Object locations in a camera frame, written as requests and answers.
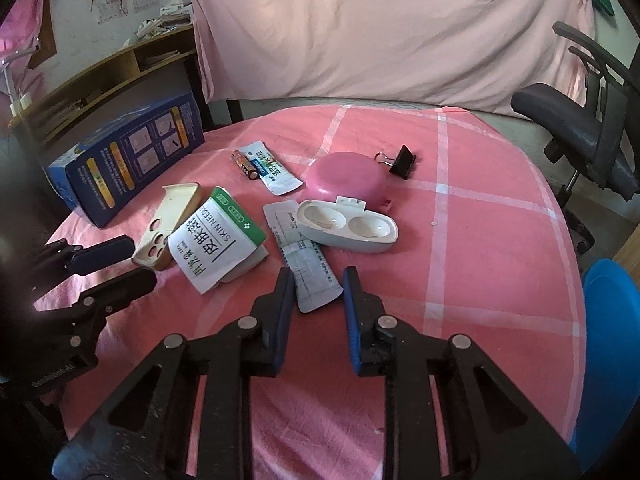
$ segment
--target wall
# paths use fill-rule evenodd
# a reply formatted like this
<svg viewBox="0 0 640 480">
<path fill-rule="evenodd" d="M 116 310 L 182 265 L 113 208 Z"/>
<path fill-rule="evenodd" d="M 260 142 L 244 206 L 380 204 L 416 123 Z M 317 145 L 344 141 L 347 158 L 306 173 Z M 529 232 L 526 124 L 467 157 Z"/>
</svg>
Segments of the wall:
<svg viewBox="0 0 640 480">
<path fill-rule="evenodd" d="M 158 17 L 158 5 L 134 12 L 133 0 L 125 0 L 128 14 L 101 25 L 97 11 L 91 12 L 91 0 L 50 0 L 51 19 L 58 53 L 39 69 L 45 77 L 45 91 L 50 92 L 78 72 L 116 52 L 144 20 Z"/>
</svg>

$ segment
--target pink round case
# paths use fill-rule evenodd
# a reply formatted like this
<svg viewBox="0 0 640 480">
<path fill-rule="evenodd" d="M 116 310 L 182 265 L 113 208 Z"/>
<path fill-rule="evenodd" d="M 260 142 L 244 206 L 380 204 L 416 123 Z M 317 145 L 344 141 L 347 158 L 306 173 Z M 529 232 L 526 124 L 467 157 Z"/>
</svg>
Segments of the pink round case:
<svg viewBox="0 0 640 480">
<path fill-rule="evenodd" d="M 361 153 L 330 153 L 309 168 L 305 200 L 335 202 L 338 196 L 345 196 L 364 200 L 367 209 L 379 209 L 385 202 L 385 169 Z"/>
</svg>

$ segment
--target binder clip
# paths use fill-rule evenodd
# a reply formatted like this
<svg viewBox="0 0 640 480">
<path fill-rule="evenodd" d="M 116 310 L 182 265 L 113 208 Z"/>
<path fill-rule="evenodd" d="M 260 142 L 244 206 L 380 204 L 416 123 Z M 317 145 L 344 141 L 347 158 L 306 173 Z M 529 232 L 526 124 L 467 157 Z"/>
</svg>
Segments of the binder clip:
<svg viewBox="0 0 640 480">
<path fill-rule="evenodd" d="M 398 156 L 396 156 L 395 159 L 389 158 L 382 152 L 378 152 L 376 153 L 376 156 L 373 157 L 373 160 L 379 164 L 391 166 L 389 173 L 407 179 L 409 178 L 409 173 L 414 166 L 415 157 L 416 156 L 409 151 L 409 148 L 403 144 L 402 148 L 400 148 L 400 153 L 398 153 Z"/>
</svg>

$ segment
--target blue chair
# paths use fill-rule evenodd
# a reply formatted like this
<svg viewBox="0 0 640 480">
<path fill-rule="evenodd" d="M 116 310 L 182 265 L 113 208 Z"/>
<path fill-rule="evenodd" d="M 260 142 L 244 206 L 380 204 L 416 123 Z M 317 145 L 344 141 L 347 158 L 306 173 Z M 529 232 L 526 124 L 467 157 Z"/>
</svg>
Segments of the blue chair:
<svg viewBox="0 0 640 480">
<path fill-rule="evenodd" d="M 582 287 L 586 370 L 571 447 L 586 471 L 612 444 L 640 397 L 640 292 L 612 260 L 597 261 Z"/>
</svg>

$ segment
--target medicine box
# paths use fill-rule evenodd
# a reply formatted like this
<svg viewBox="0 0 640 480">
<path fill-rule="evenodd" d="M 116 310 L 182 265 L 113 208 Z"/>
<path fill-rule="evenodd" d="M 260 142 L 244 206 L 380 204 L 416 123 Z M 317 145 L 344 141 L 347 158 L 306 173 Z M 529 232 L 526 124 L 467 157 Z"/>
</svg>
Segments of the medicine box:
<svg viewBox="0 0 640 480">
<path fill-rule="evenodd" d="M 191 93 L 124 114 L 49 165 L 69 209 L 104 227 L 153 179 L 204 142 Z"/>
</svg>

